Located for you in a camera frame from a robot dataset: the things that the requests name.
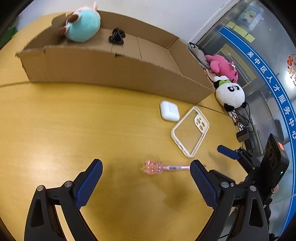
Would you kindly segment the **clear white phone case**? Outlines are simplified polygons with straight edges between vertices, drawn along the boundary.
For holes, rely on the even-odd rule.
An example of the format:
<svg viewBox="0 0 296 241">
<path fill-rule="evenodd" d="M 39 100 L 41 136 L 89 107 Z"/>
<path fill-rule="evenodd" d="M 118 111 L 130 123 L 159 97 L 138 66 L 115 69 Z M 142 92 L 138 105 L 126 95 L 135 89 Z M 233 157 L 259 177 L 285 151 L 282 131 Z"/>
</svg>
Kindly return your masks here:
<svg viewBox="0 0 296 241">
<path fill-rule="evenodd" d="M 171 129 L 171 139 L 187 158 L 193 158 L 210 124 L 197 106 L 193 106 Z"/>
</svg>

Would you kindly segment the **white earbuds case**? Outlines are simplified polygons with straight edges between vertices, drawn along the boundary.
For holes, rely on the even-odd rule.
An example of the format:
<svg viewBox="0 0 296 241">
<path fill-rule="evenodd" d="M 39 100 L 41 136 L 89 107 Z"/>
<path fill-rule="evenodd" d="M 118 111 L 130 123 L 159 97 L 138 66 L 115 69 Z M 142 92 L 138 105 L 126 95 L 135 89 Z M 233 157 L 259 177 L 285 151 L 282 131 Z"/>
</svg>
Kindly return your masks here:
<svg viewBox="0 0 296 241">
<path fill-rule="evenodd" d="M 180 120 L 180 114 L 176 104 L 169 101 L 162 101 L 159 107 L 163 120 L 172 122 L 177 122 Z"/>
</svg>

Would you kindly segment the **pink crystal bear pen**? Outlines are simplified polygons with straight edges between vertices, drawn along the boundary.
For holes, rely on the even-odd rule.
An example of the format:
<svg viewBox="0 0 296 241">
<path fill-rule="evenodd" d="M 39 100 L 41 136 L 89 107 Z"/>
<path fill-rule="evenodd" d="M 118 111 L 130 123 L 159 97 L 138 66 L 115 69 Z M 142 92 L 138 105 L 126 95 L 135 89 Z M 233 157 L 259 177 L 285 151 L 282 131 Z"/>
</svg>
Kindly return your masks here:
<svg viewBox="0 0 296 241">
<path fill-rule="evenodd" d="M 162 162 L 147 160 L 143 166 L 144 173 L 149 175 L 161 174 L 164 171 L 183 171 L 189 170 L 190 166 L 163 165 Z"/>
</svg>

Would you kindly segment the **black sunglasses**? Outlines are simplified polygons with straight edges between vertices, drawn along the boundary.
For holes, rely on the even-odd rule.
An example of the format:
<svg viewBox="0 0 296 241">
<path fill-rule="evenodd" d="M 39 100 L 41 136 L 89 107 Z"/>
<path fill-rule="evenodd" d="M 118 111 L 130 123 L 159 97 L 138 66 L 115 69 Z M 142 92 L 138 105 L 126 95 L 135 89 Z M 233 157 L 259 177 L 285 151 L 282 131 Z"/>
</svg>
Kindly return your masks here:
<svg viewBox="0 0 296 241">
<path fill-rule="evenodd" d="M 108 40 L 112 44 L 116 45 L 123 45 L 124 44 L 124 39 L 125 38 L 125 32 L 119 28 L 115 28 L 112 31 L 112 35 L 109 36 Z"/>
</svg>

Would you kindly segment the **black power adapter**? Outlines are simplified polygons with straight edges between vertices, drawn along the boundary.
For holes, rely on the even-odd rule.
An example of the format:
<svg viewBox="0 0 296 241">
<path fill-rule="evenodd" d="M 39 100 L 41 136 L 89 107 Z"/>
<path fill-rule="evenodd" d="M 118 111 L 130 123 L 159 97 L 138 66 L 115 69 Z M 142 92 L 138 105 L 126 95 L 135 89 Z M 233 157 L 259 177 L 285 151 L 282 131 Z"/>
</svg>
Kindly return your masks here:
<svg viewBox="0 0 296 241">
<path fill-rule="evenodd" d="M 242 143 L 242 142 L 248 140 L 249 137 L 250 137 L 249 132 L 246 128 L 243 130 L 240 130 L 239 132 L 236 133 L 236 138 L 239 143 Z"/>
</svg>

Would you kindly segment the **panda plush toy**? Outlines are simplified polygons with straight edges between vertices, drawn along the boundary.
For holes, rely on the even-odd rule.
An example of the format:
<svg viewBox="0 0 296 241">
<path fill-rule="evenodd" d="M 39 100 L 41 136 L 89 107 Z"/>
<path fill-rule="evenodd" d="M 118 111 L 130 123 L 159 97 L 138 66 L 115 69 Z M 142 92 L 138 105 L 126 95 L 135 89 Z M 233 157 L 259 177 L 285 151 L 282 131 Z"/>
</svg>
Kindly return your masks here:
<svg viewBox="0 0 296 241">
<path fill-rule="evenodd" d="M 246 108 L 245 93 L 239 84 L 231 82 L 226 76 L 215 76 L 213 84 L 216 99 L 227 112 Z"/>
</svg>

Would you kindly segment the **pink plush toy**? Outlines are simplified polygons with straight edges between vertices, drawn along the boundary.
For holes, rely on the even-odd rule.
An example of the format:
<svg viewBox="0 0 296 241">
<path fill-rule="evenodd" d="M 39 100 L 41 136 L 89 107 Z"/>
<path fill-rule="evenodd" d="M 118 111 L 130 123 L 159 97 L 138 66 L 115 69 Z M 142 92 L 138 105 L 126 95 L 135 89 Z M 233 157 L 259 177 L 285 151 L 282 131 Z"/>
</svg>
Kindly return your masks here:
<svg viewBox="0 0 296 241">
<path fill-rule="evenodd" d="M 231 82 L 237 83 L 238 72 L 235 63 L 229 62 L 221 55 L 205 55 L 209 67 L 218 76 L 226 76 Z"/>
</svg>

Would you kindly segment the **brown cardboard box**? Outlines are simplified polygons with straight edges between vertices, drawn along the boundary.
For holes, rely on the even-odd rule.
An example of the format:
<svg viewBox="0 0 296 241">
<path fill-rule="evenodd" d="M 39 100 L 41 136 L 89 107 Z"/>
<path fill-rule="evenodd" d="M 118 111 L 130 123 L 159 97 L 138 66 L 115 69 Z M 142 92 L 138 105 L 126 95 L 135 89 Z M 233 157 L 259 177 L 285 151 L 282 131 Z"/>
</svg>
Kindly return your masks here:
<svg viewBox="0 0 296 241">
<path fill-rule="evenodd" d="M 128 16 L 101 11 L 101 27 L 84 43 L 57 35 L 65 14 L 34 37 L 17 56 L 31 82 L 75 82 L 131 89 L 196 104 L 213 84 L 175 35 Z M 109 42 L 125 32 L 123 45 Z"/>
</svg>

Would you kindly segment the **pig plush teal shirt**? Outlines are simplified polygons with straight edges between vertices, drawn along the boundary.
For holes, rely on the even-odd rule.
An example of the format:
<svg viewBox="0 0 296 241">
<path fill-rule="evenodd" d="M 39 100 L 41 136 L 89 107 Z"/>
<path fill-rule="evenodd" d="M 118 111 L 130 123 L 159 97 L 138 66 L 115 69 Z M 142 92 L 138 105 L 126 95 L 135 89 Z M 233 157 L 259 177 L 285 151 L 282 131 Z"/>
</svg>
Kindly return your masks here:
<svg viewBox="0 0 296 241">
<path fill-rule="evenodd" d="M 100 24 L 101 16 L 97 11 L 97 3 L 94 2 L 93 7 L 81 7 L 67 16 L 65 25 L 57 30 L 57 35 L 84 43 L 98 32 Z"/>
</svg>

